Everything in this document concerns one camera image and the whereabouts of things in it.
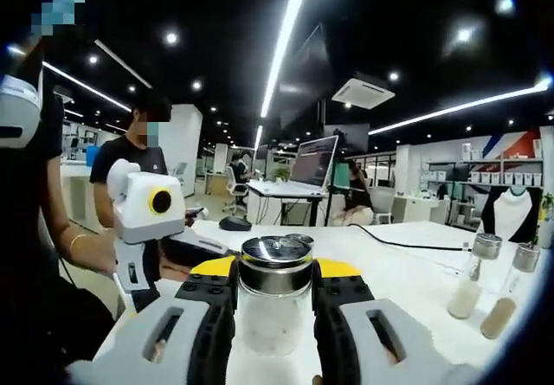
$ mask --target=laptop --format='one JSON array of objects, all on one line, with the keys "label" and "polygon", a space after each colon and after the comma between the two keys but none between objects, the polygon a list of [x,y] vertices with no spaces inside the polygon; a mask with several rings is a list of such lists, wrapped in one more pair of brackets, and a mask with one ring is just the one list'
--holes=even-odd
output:
[{"label": "laptop", "polygon": [[254,182],[248,186],[279,194],[323,194],[337,149],[338,136],[307,141],[299,146],[288,182]]}]

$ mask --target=white liquid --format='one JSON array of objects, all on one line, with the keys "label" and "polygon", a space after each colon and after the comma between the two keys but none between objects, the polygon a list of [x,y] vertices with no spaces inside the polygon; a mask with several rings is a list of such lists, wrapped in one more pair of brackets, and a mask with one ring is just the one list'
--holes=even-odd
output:
[{"label": "white liquid", "polygon": [[469,318],[481,295],[481,287],[475,281],[464,279],[448,303],[448,312],[454,318]]},{"label": "white liquid", "polygon": [[244,343],[261,355],[284,356],[293,352],[302,330],[299,298],[245,296],[242,295],[241,308]]}]

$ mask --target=glass bottle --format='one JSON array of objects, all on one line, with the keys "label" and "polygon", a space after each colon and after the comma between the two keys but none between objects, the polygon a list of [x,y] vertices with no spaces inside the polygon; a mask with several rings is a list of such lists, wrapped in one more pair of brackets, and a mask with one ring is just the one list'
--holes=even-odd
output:
[{"label": "glass bottle", "polygon": [[512,267],[500,290],[499,299],[481,324],[481,333],[496,339],[504,330],[519,303],[528,294],[532,274],[537,267],[540,249],[531,244],[519,244]]},{"label": "glass bottle", "polygon": [[239,312],[244,343],[265,356],[291,353],[309,314],[312,248],[287,237],[242,244]]},{"label": "glass bottle", "polygon": [[470,259],[461,276],[460,284],[454,296],[448,302],[448,312],[453,318],[469,318],[482,291],[482,279],[490,263],[500,253],[502,239],[494,234],[477,234],[473,242]]}]

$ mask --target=black ceiling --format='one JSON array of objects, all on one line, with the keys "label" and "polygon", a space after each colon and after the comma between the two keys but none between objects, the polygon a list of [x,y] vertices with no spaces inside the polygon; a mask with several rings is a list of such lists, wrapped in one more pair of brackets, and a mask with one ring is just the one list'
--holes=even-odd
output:
[{"label": "black ceiling", "polygon": [[[47,59],[117,101],[133,106],[147,89],[94,44],[99,39],[173,104],[195,104],[204,115],[202,139],[252,145],[274,46],[288,0],[87,0],[75,27],[54,40]],[[372,128],[463,102],[532,87],[550,72],[553,0],[514,0],[515,13],[500,15],[496,0],[305,0],[287,58],[318,23],[340,43],[340,57],[377,78],[396,97],[371,111],[327,105],[331,123],[370,123]],[[460,28],[476,28],[468,43],[453,44]],[[164,44],[172,29],[174,47]],[[91,66],[89,55],[98,55]],[[397,71],[399,81],[388,76]],[[203,89],[194,92],[194,80]],[[86,122],[126,127],[129,115],[71,82],[56,77],[75,99]],[[130,93],[128,87],[136,87]],[[476,107],[378,134],[370,147],[392,150],[396,141],[421,143],[548,124],[550,92]],[[514,119],[508,125],[508,119]],[[229,123],[217,125],[216,121]],[[269,138],[307,138],[317,130],[315,107]]]}]

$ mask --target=bracelet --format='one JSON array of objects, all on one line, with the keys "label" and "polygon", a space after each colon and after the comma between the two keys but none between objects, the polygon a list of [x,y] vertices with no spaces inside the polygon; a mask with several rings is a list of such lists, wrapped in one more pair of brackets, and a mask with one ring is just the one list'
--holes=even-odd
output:
[{"label": "bracelet", "polygon": [[72,252],[73,252],[73,246],[75,245],[75,242],[79,239],[79,238],[82,238],[83,236],[86,236],[84,234],[80,234],[80,235],[77,235],[73,238],[73,240],[71,241],[71,244],[69,244],[69,256],[71,256]]}]

